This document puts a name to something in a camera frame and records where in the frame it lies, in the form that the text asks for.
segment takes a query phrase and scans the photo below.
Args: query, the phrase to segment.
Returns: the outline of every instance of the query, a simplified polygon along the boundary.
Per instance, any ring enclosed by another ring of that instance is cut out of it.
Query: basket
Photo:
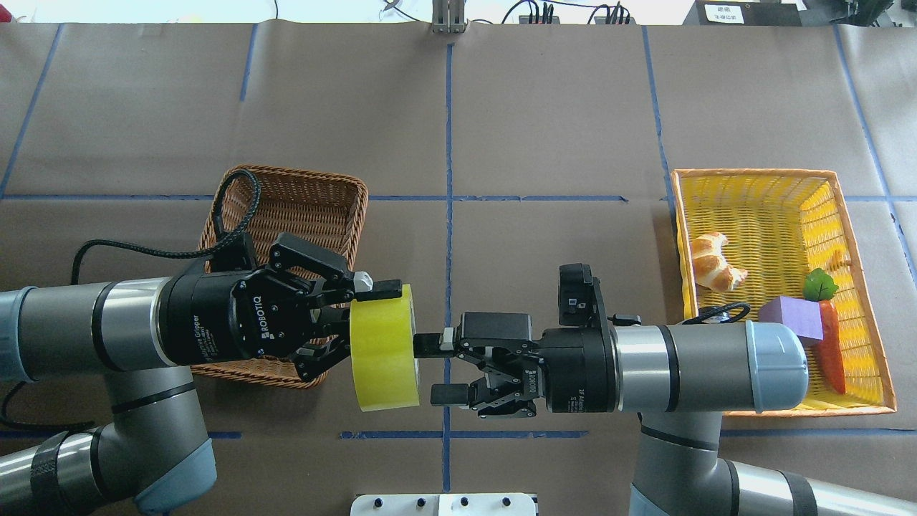
[[[834,296],[840,320],[846,394],[830,389],[812,351],[809,390],[794,409],[727,412],[739,416],[844,416],[884,414],[897,408],[889,364],[863,277],[856,240],[837,176],[813,170],[676,170],[678,246],[685,318],[698,307],[748,302],[749,318],[777,296],[800,297],[805,276],[822,267],[840,287]],[[694,283],[693,239],[708,231],[729,238],[730,264],[749,271],[735,291],[716,293]]]
[[[230,169],[224,179],[238,169],[251,171],[261,183],[258,212],[249,224],[260,264],[266,262],[269,248],[277,235],[286,231],[344,255],[348,267],[353,268],[370,199],[369,190],[362,181],[343,174],[253,164]],[[236,181],[227,189],[223,201],[223,221],[227,228],[239,223],[252,195],[251,186],[246,181]],[[200,247],[210,247],[215,242],[213,222],[208,217]],[[297,268],[291,272],[307,279],[317,277]],[[192,371],[197,375],[290,388],[314,387],[322,383],[327,375],[323,373],[311,382],[303,382],[293,364],[273,356],[194,365]]]

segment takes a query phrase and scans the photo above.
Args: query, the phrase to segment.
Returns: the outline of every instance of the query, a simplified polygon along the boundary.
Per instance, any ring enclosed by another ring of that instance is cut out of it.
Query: croissant
[[[748,277],[748,271],[733,267],[723,256],[723,246],[729,243],[726,235],[712,231],[691,242],[691,265],[694,280],[714,292],[735,290]]]

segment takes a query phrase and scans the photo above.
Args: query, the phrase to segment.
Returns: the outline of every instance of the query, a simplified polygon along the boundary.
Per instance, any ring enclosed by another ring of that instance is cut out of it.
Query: label sticker
[[[745,23],[742,18],[742,7],[740,6],[715,6],[707,4],[704,7],[707,11],[707,20],[715,23]]]

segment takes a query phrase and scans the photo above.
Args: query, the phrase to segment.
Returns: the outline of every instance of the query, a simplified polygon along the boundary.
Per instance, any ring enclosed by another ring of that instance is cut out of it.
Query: purple cube
[[[780,296],[757,312],[759,322],[779,322],[790,327],[803,346],[814,346],[822,341],[822,311],[818,303]]]

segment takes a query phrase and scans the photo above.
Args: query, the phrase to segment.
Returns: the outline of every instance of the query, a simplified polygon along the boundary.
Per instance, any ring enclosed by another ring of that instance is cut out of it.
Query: yellow tape roll
[[[364,412],[420,405],[410,285],[398,299],[350,303],[350,362]]]

